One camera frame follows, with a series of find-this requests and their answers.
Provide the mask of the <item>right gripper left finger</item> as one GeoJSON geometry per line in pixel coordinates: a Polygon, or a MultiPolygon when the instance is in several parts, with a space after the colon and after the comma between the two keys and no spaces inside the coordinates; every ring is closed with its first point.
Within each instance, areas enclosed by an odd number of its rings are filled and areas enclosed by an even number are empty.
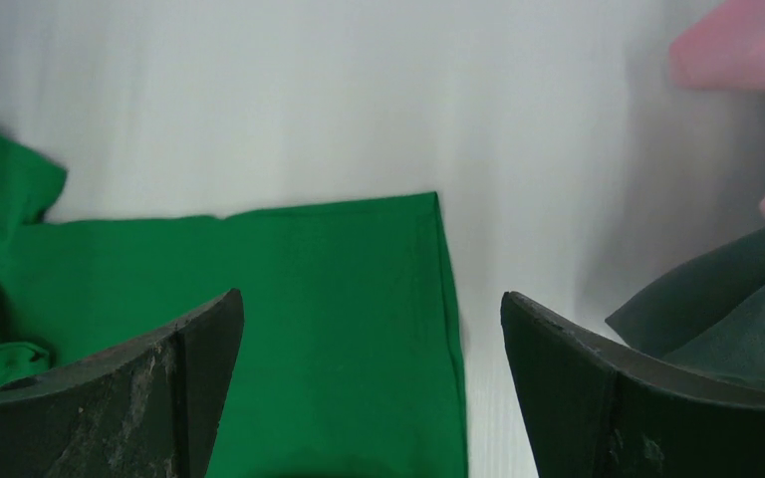
{"type": "Polygon", "coordinates": [[[0,387],[0,477],[202,477],[243,335],[232,289],[155,330],[0,387]]]}

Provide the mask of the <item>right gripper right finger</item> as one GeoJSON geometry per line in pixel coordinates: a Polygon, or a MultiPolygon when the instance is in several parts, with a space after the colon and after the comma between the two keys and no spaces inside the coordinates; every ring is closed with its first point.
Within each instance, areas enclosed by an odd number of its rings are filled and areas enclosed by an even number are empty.
{"type": "Polygon", "coordinates": [[[506,293],[501,326],[542,477],[765,477],[765,388],[697,373],[506,293]]]}

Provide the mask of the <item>green t shirt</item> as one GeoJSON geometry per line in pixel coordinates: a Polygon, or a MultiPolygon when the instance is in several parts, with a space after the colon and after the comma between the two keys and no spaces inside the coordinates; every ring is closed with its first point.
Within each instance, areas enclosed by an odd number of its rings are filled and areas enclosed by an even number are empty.
{"type": "Polygon", "coordinates": [[[435,194],[47,223],[66,177],[0,135],[0,385],[234,288],[244,335],[210,476],[467,474],[458,311],[435,194]]]}

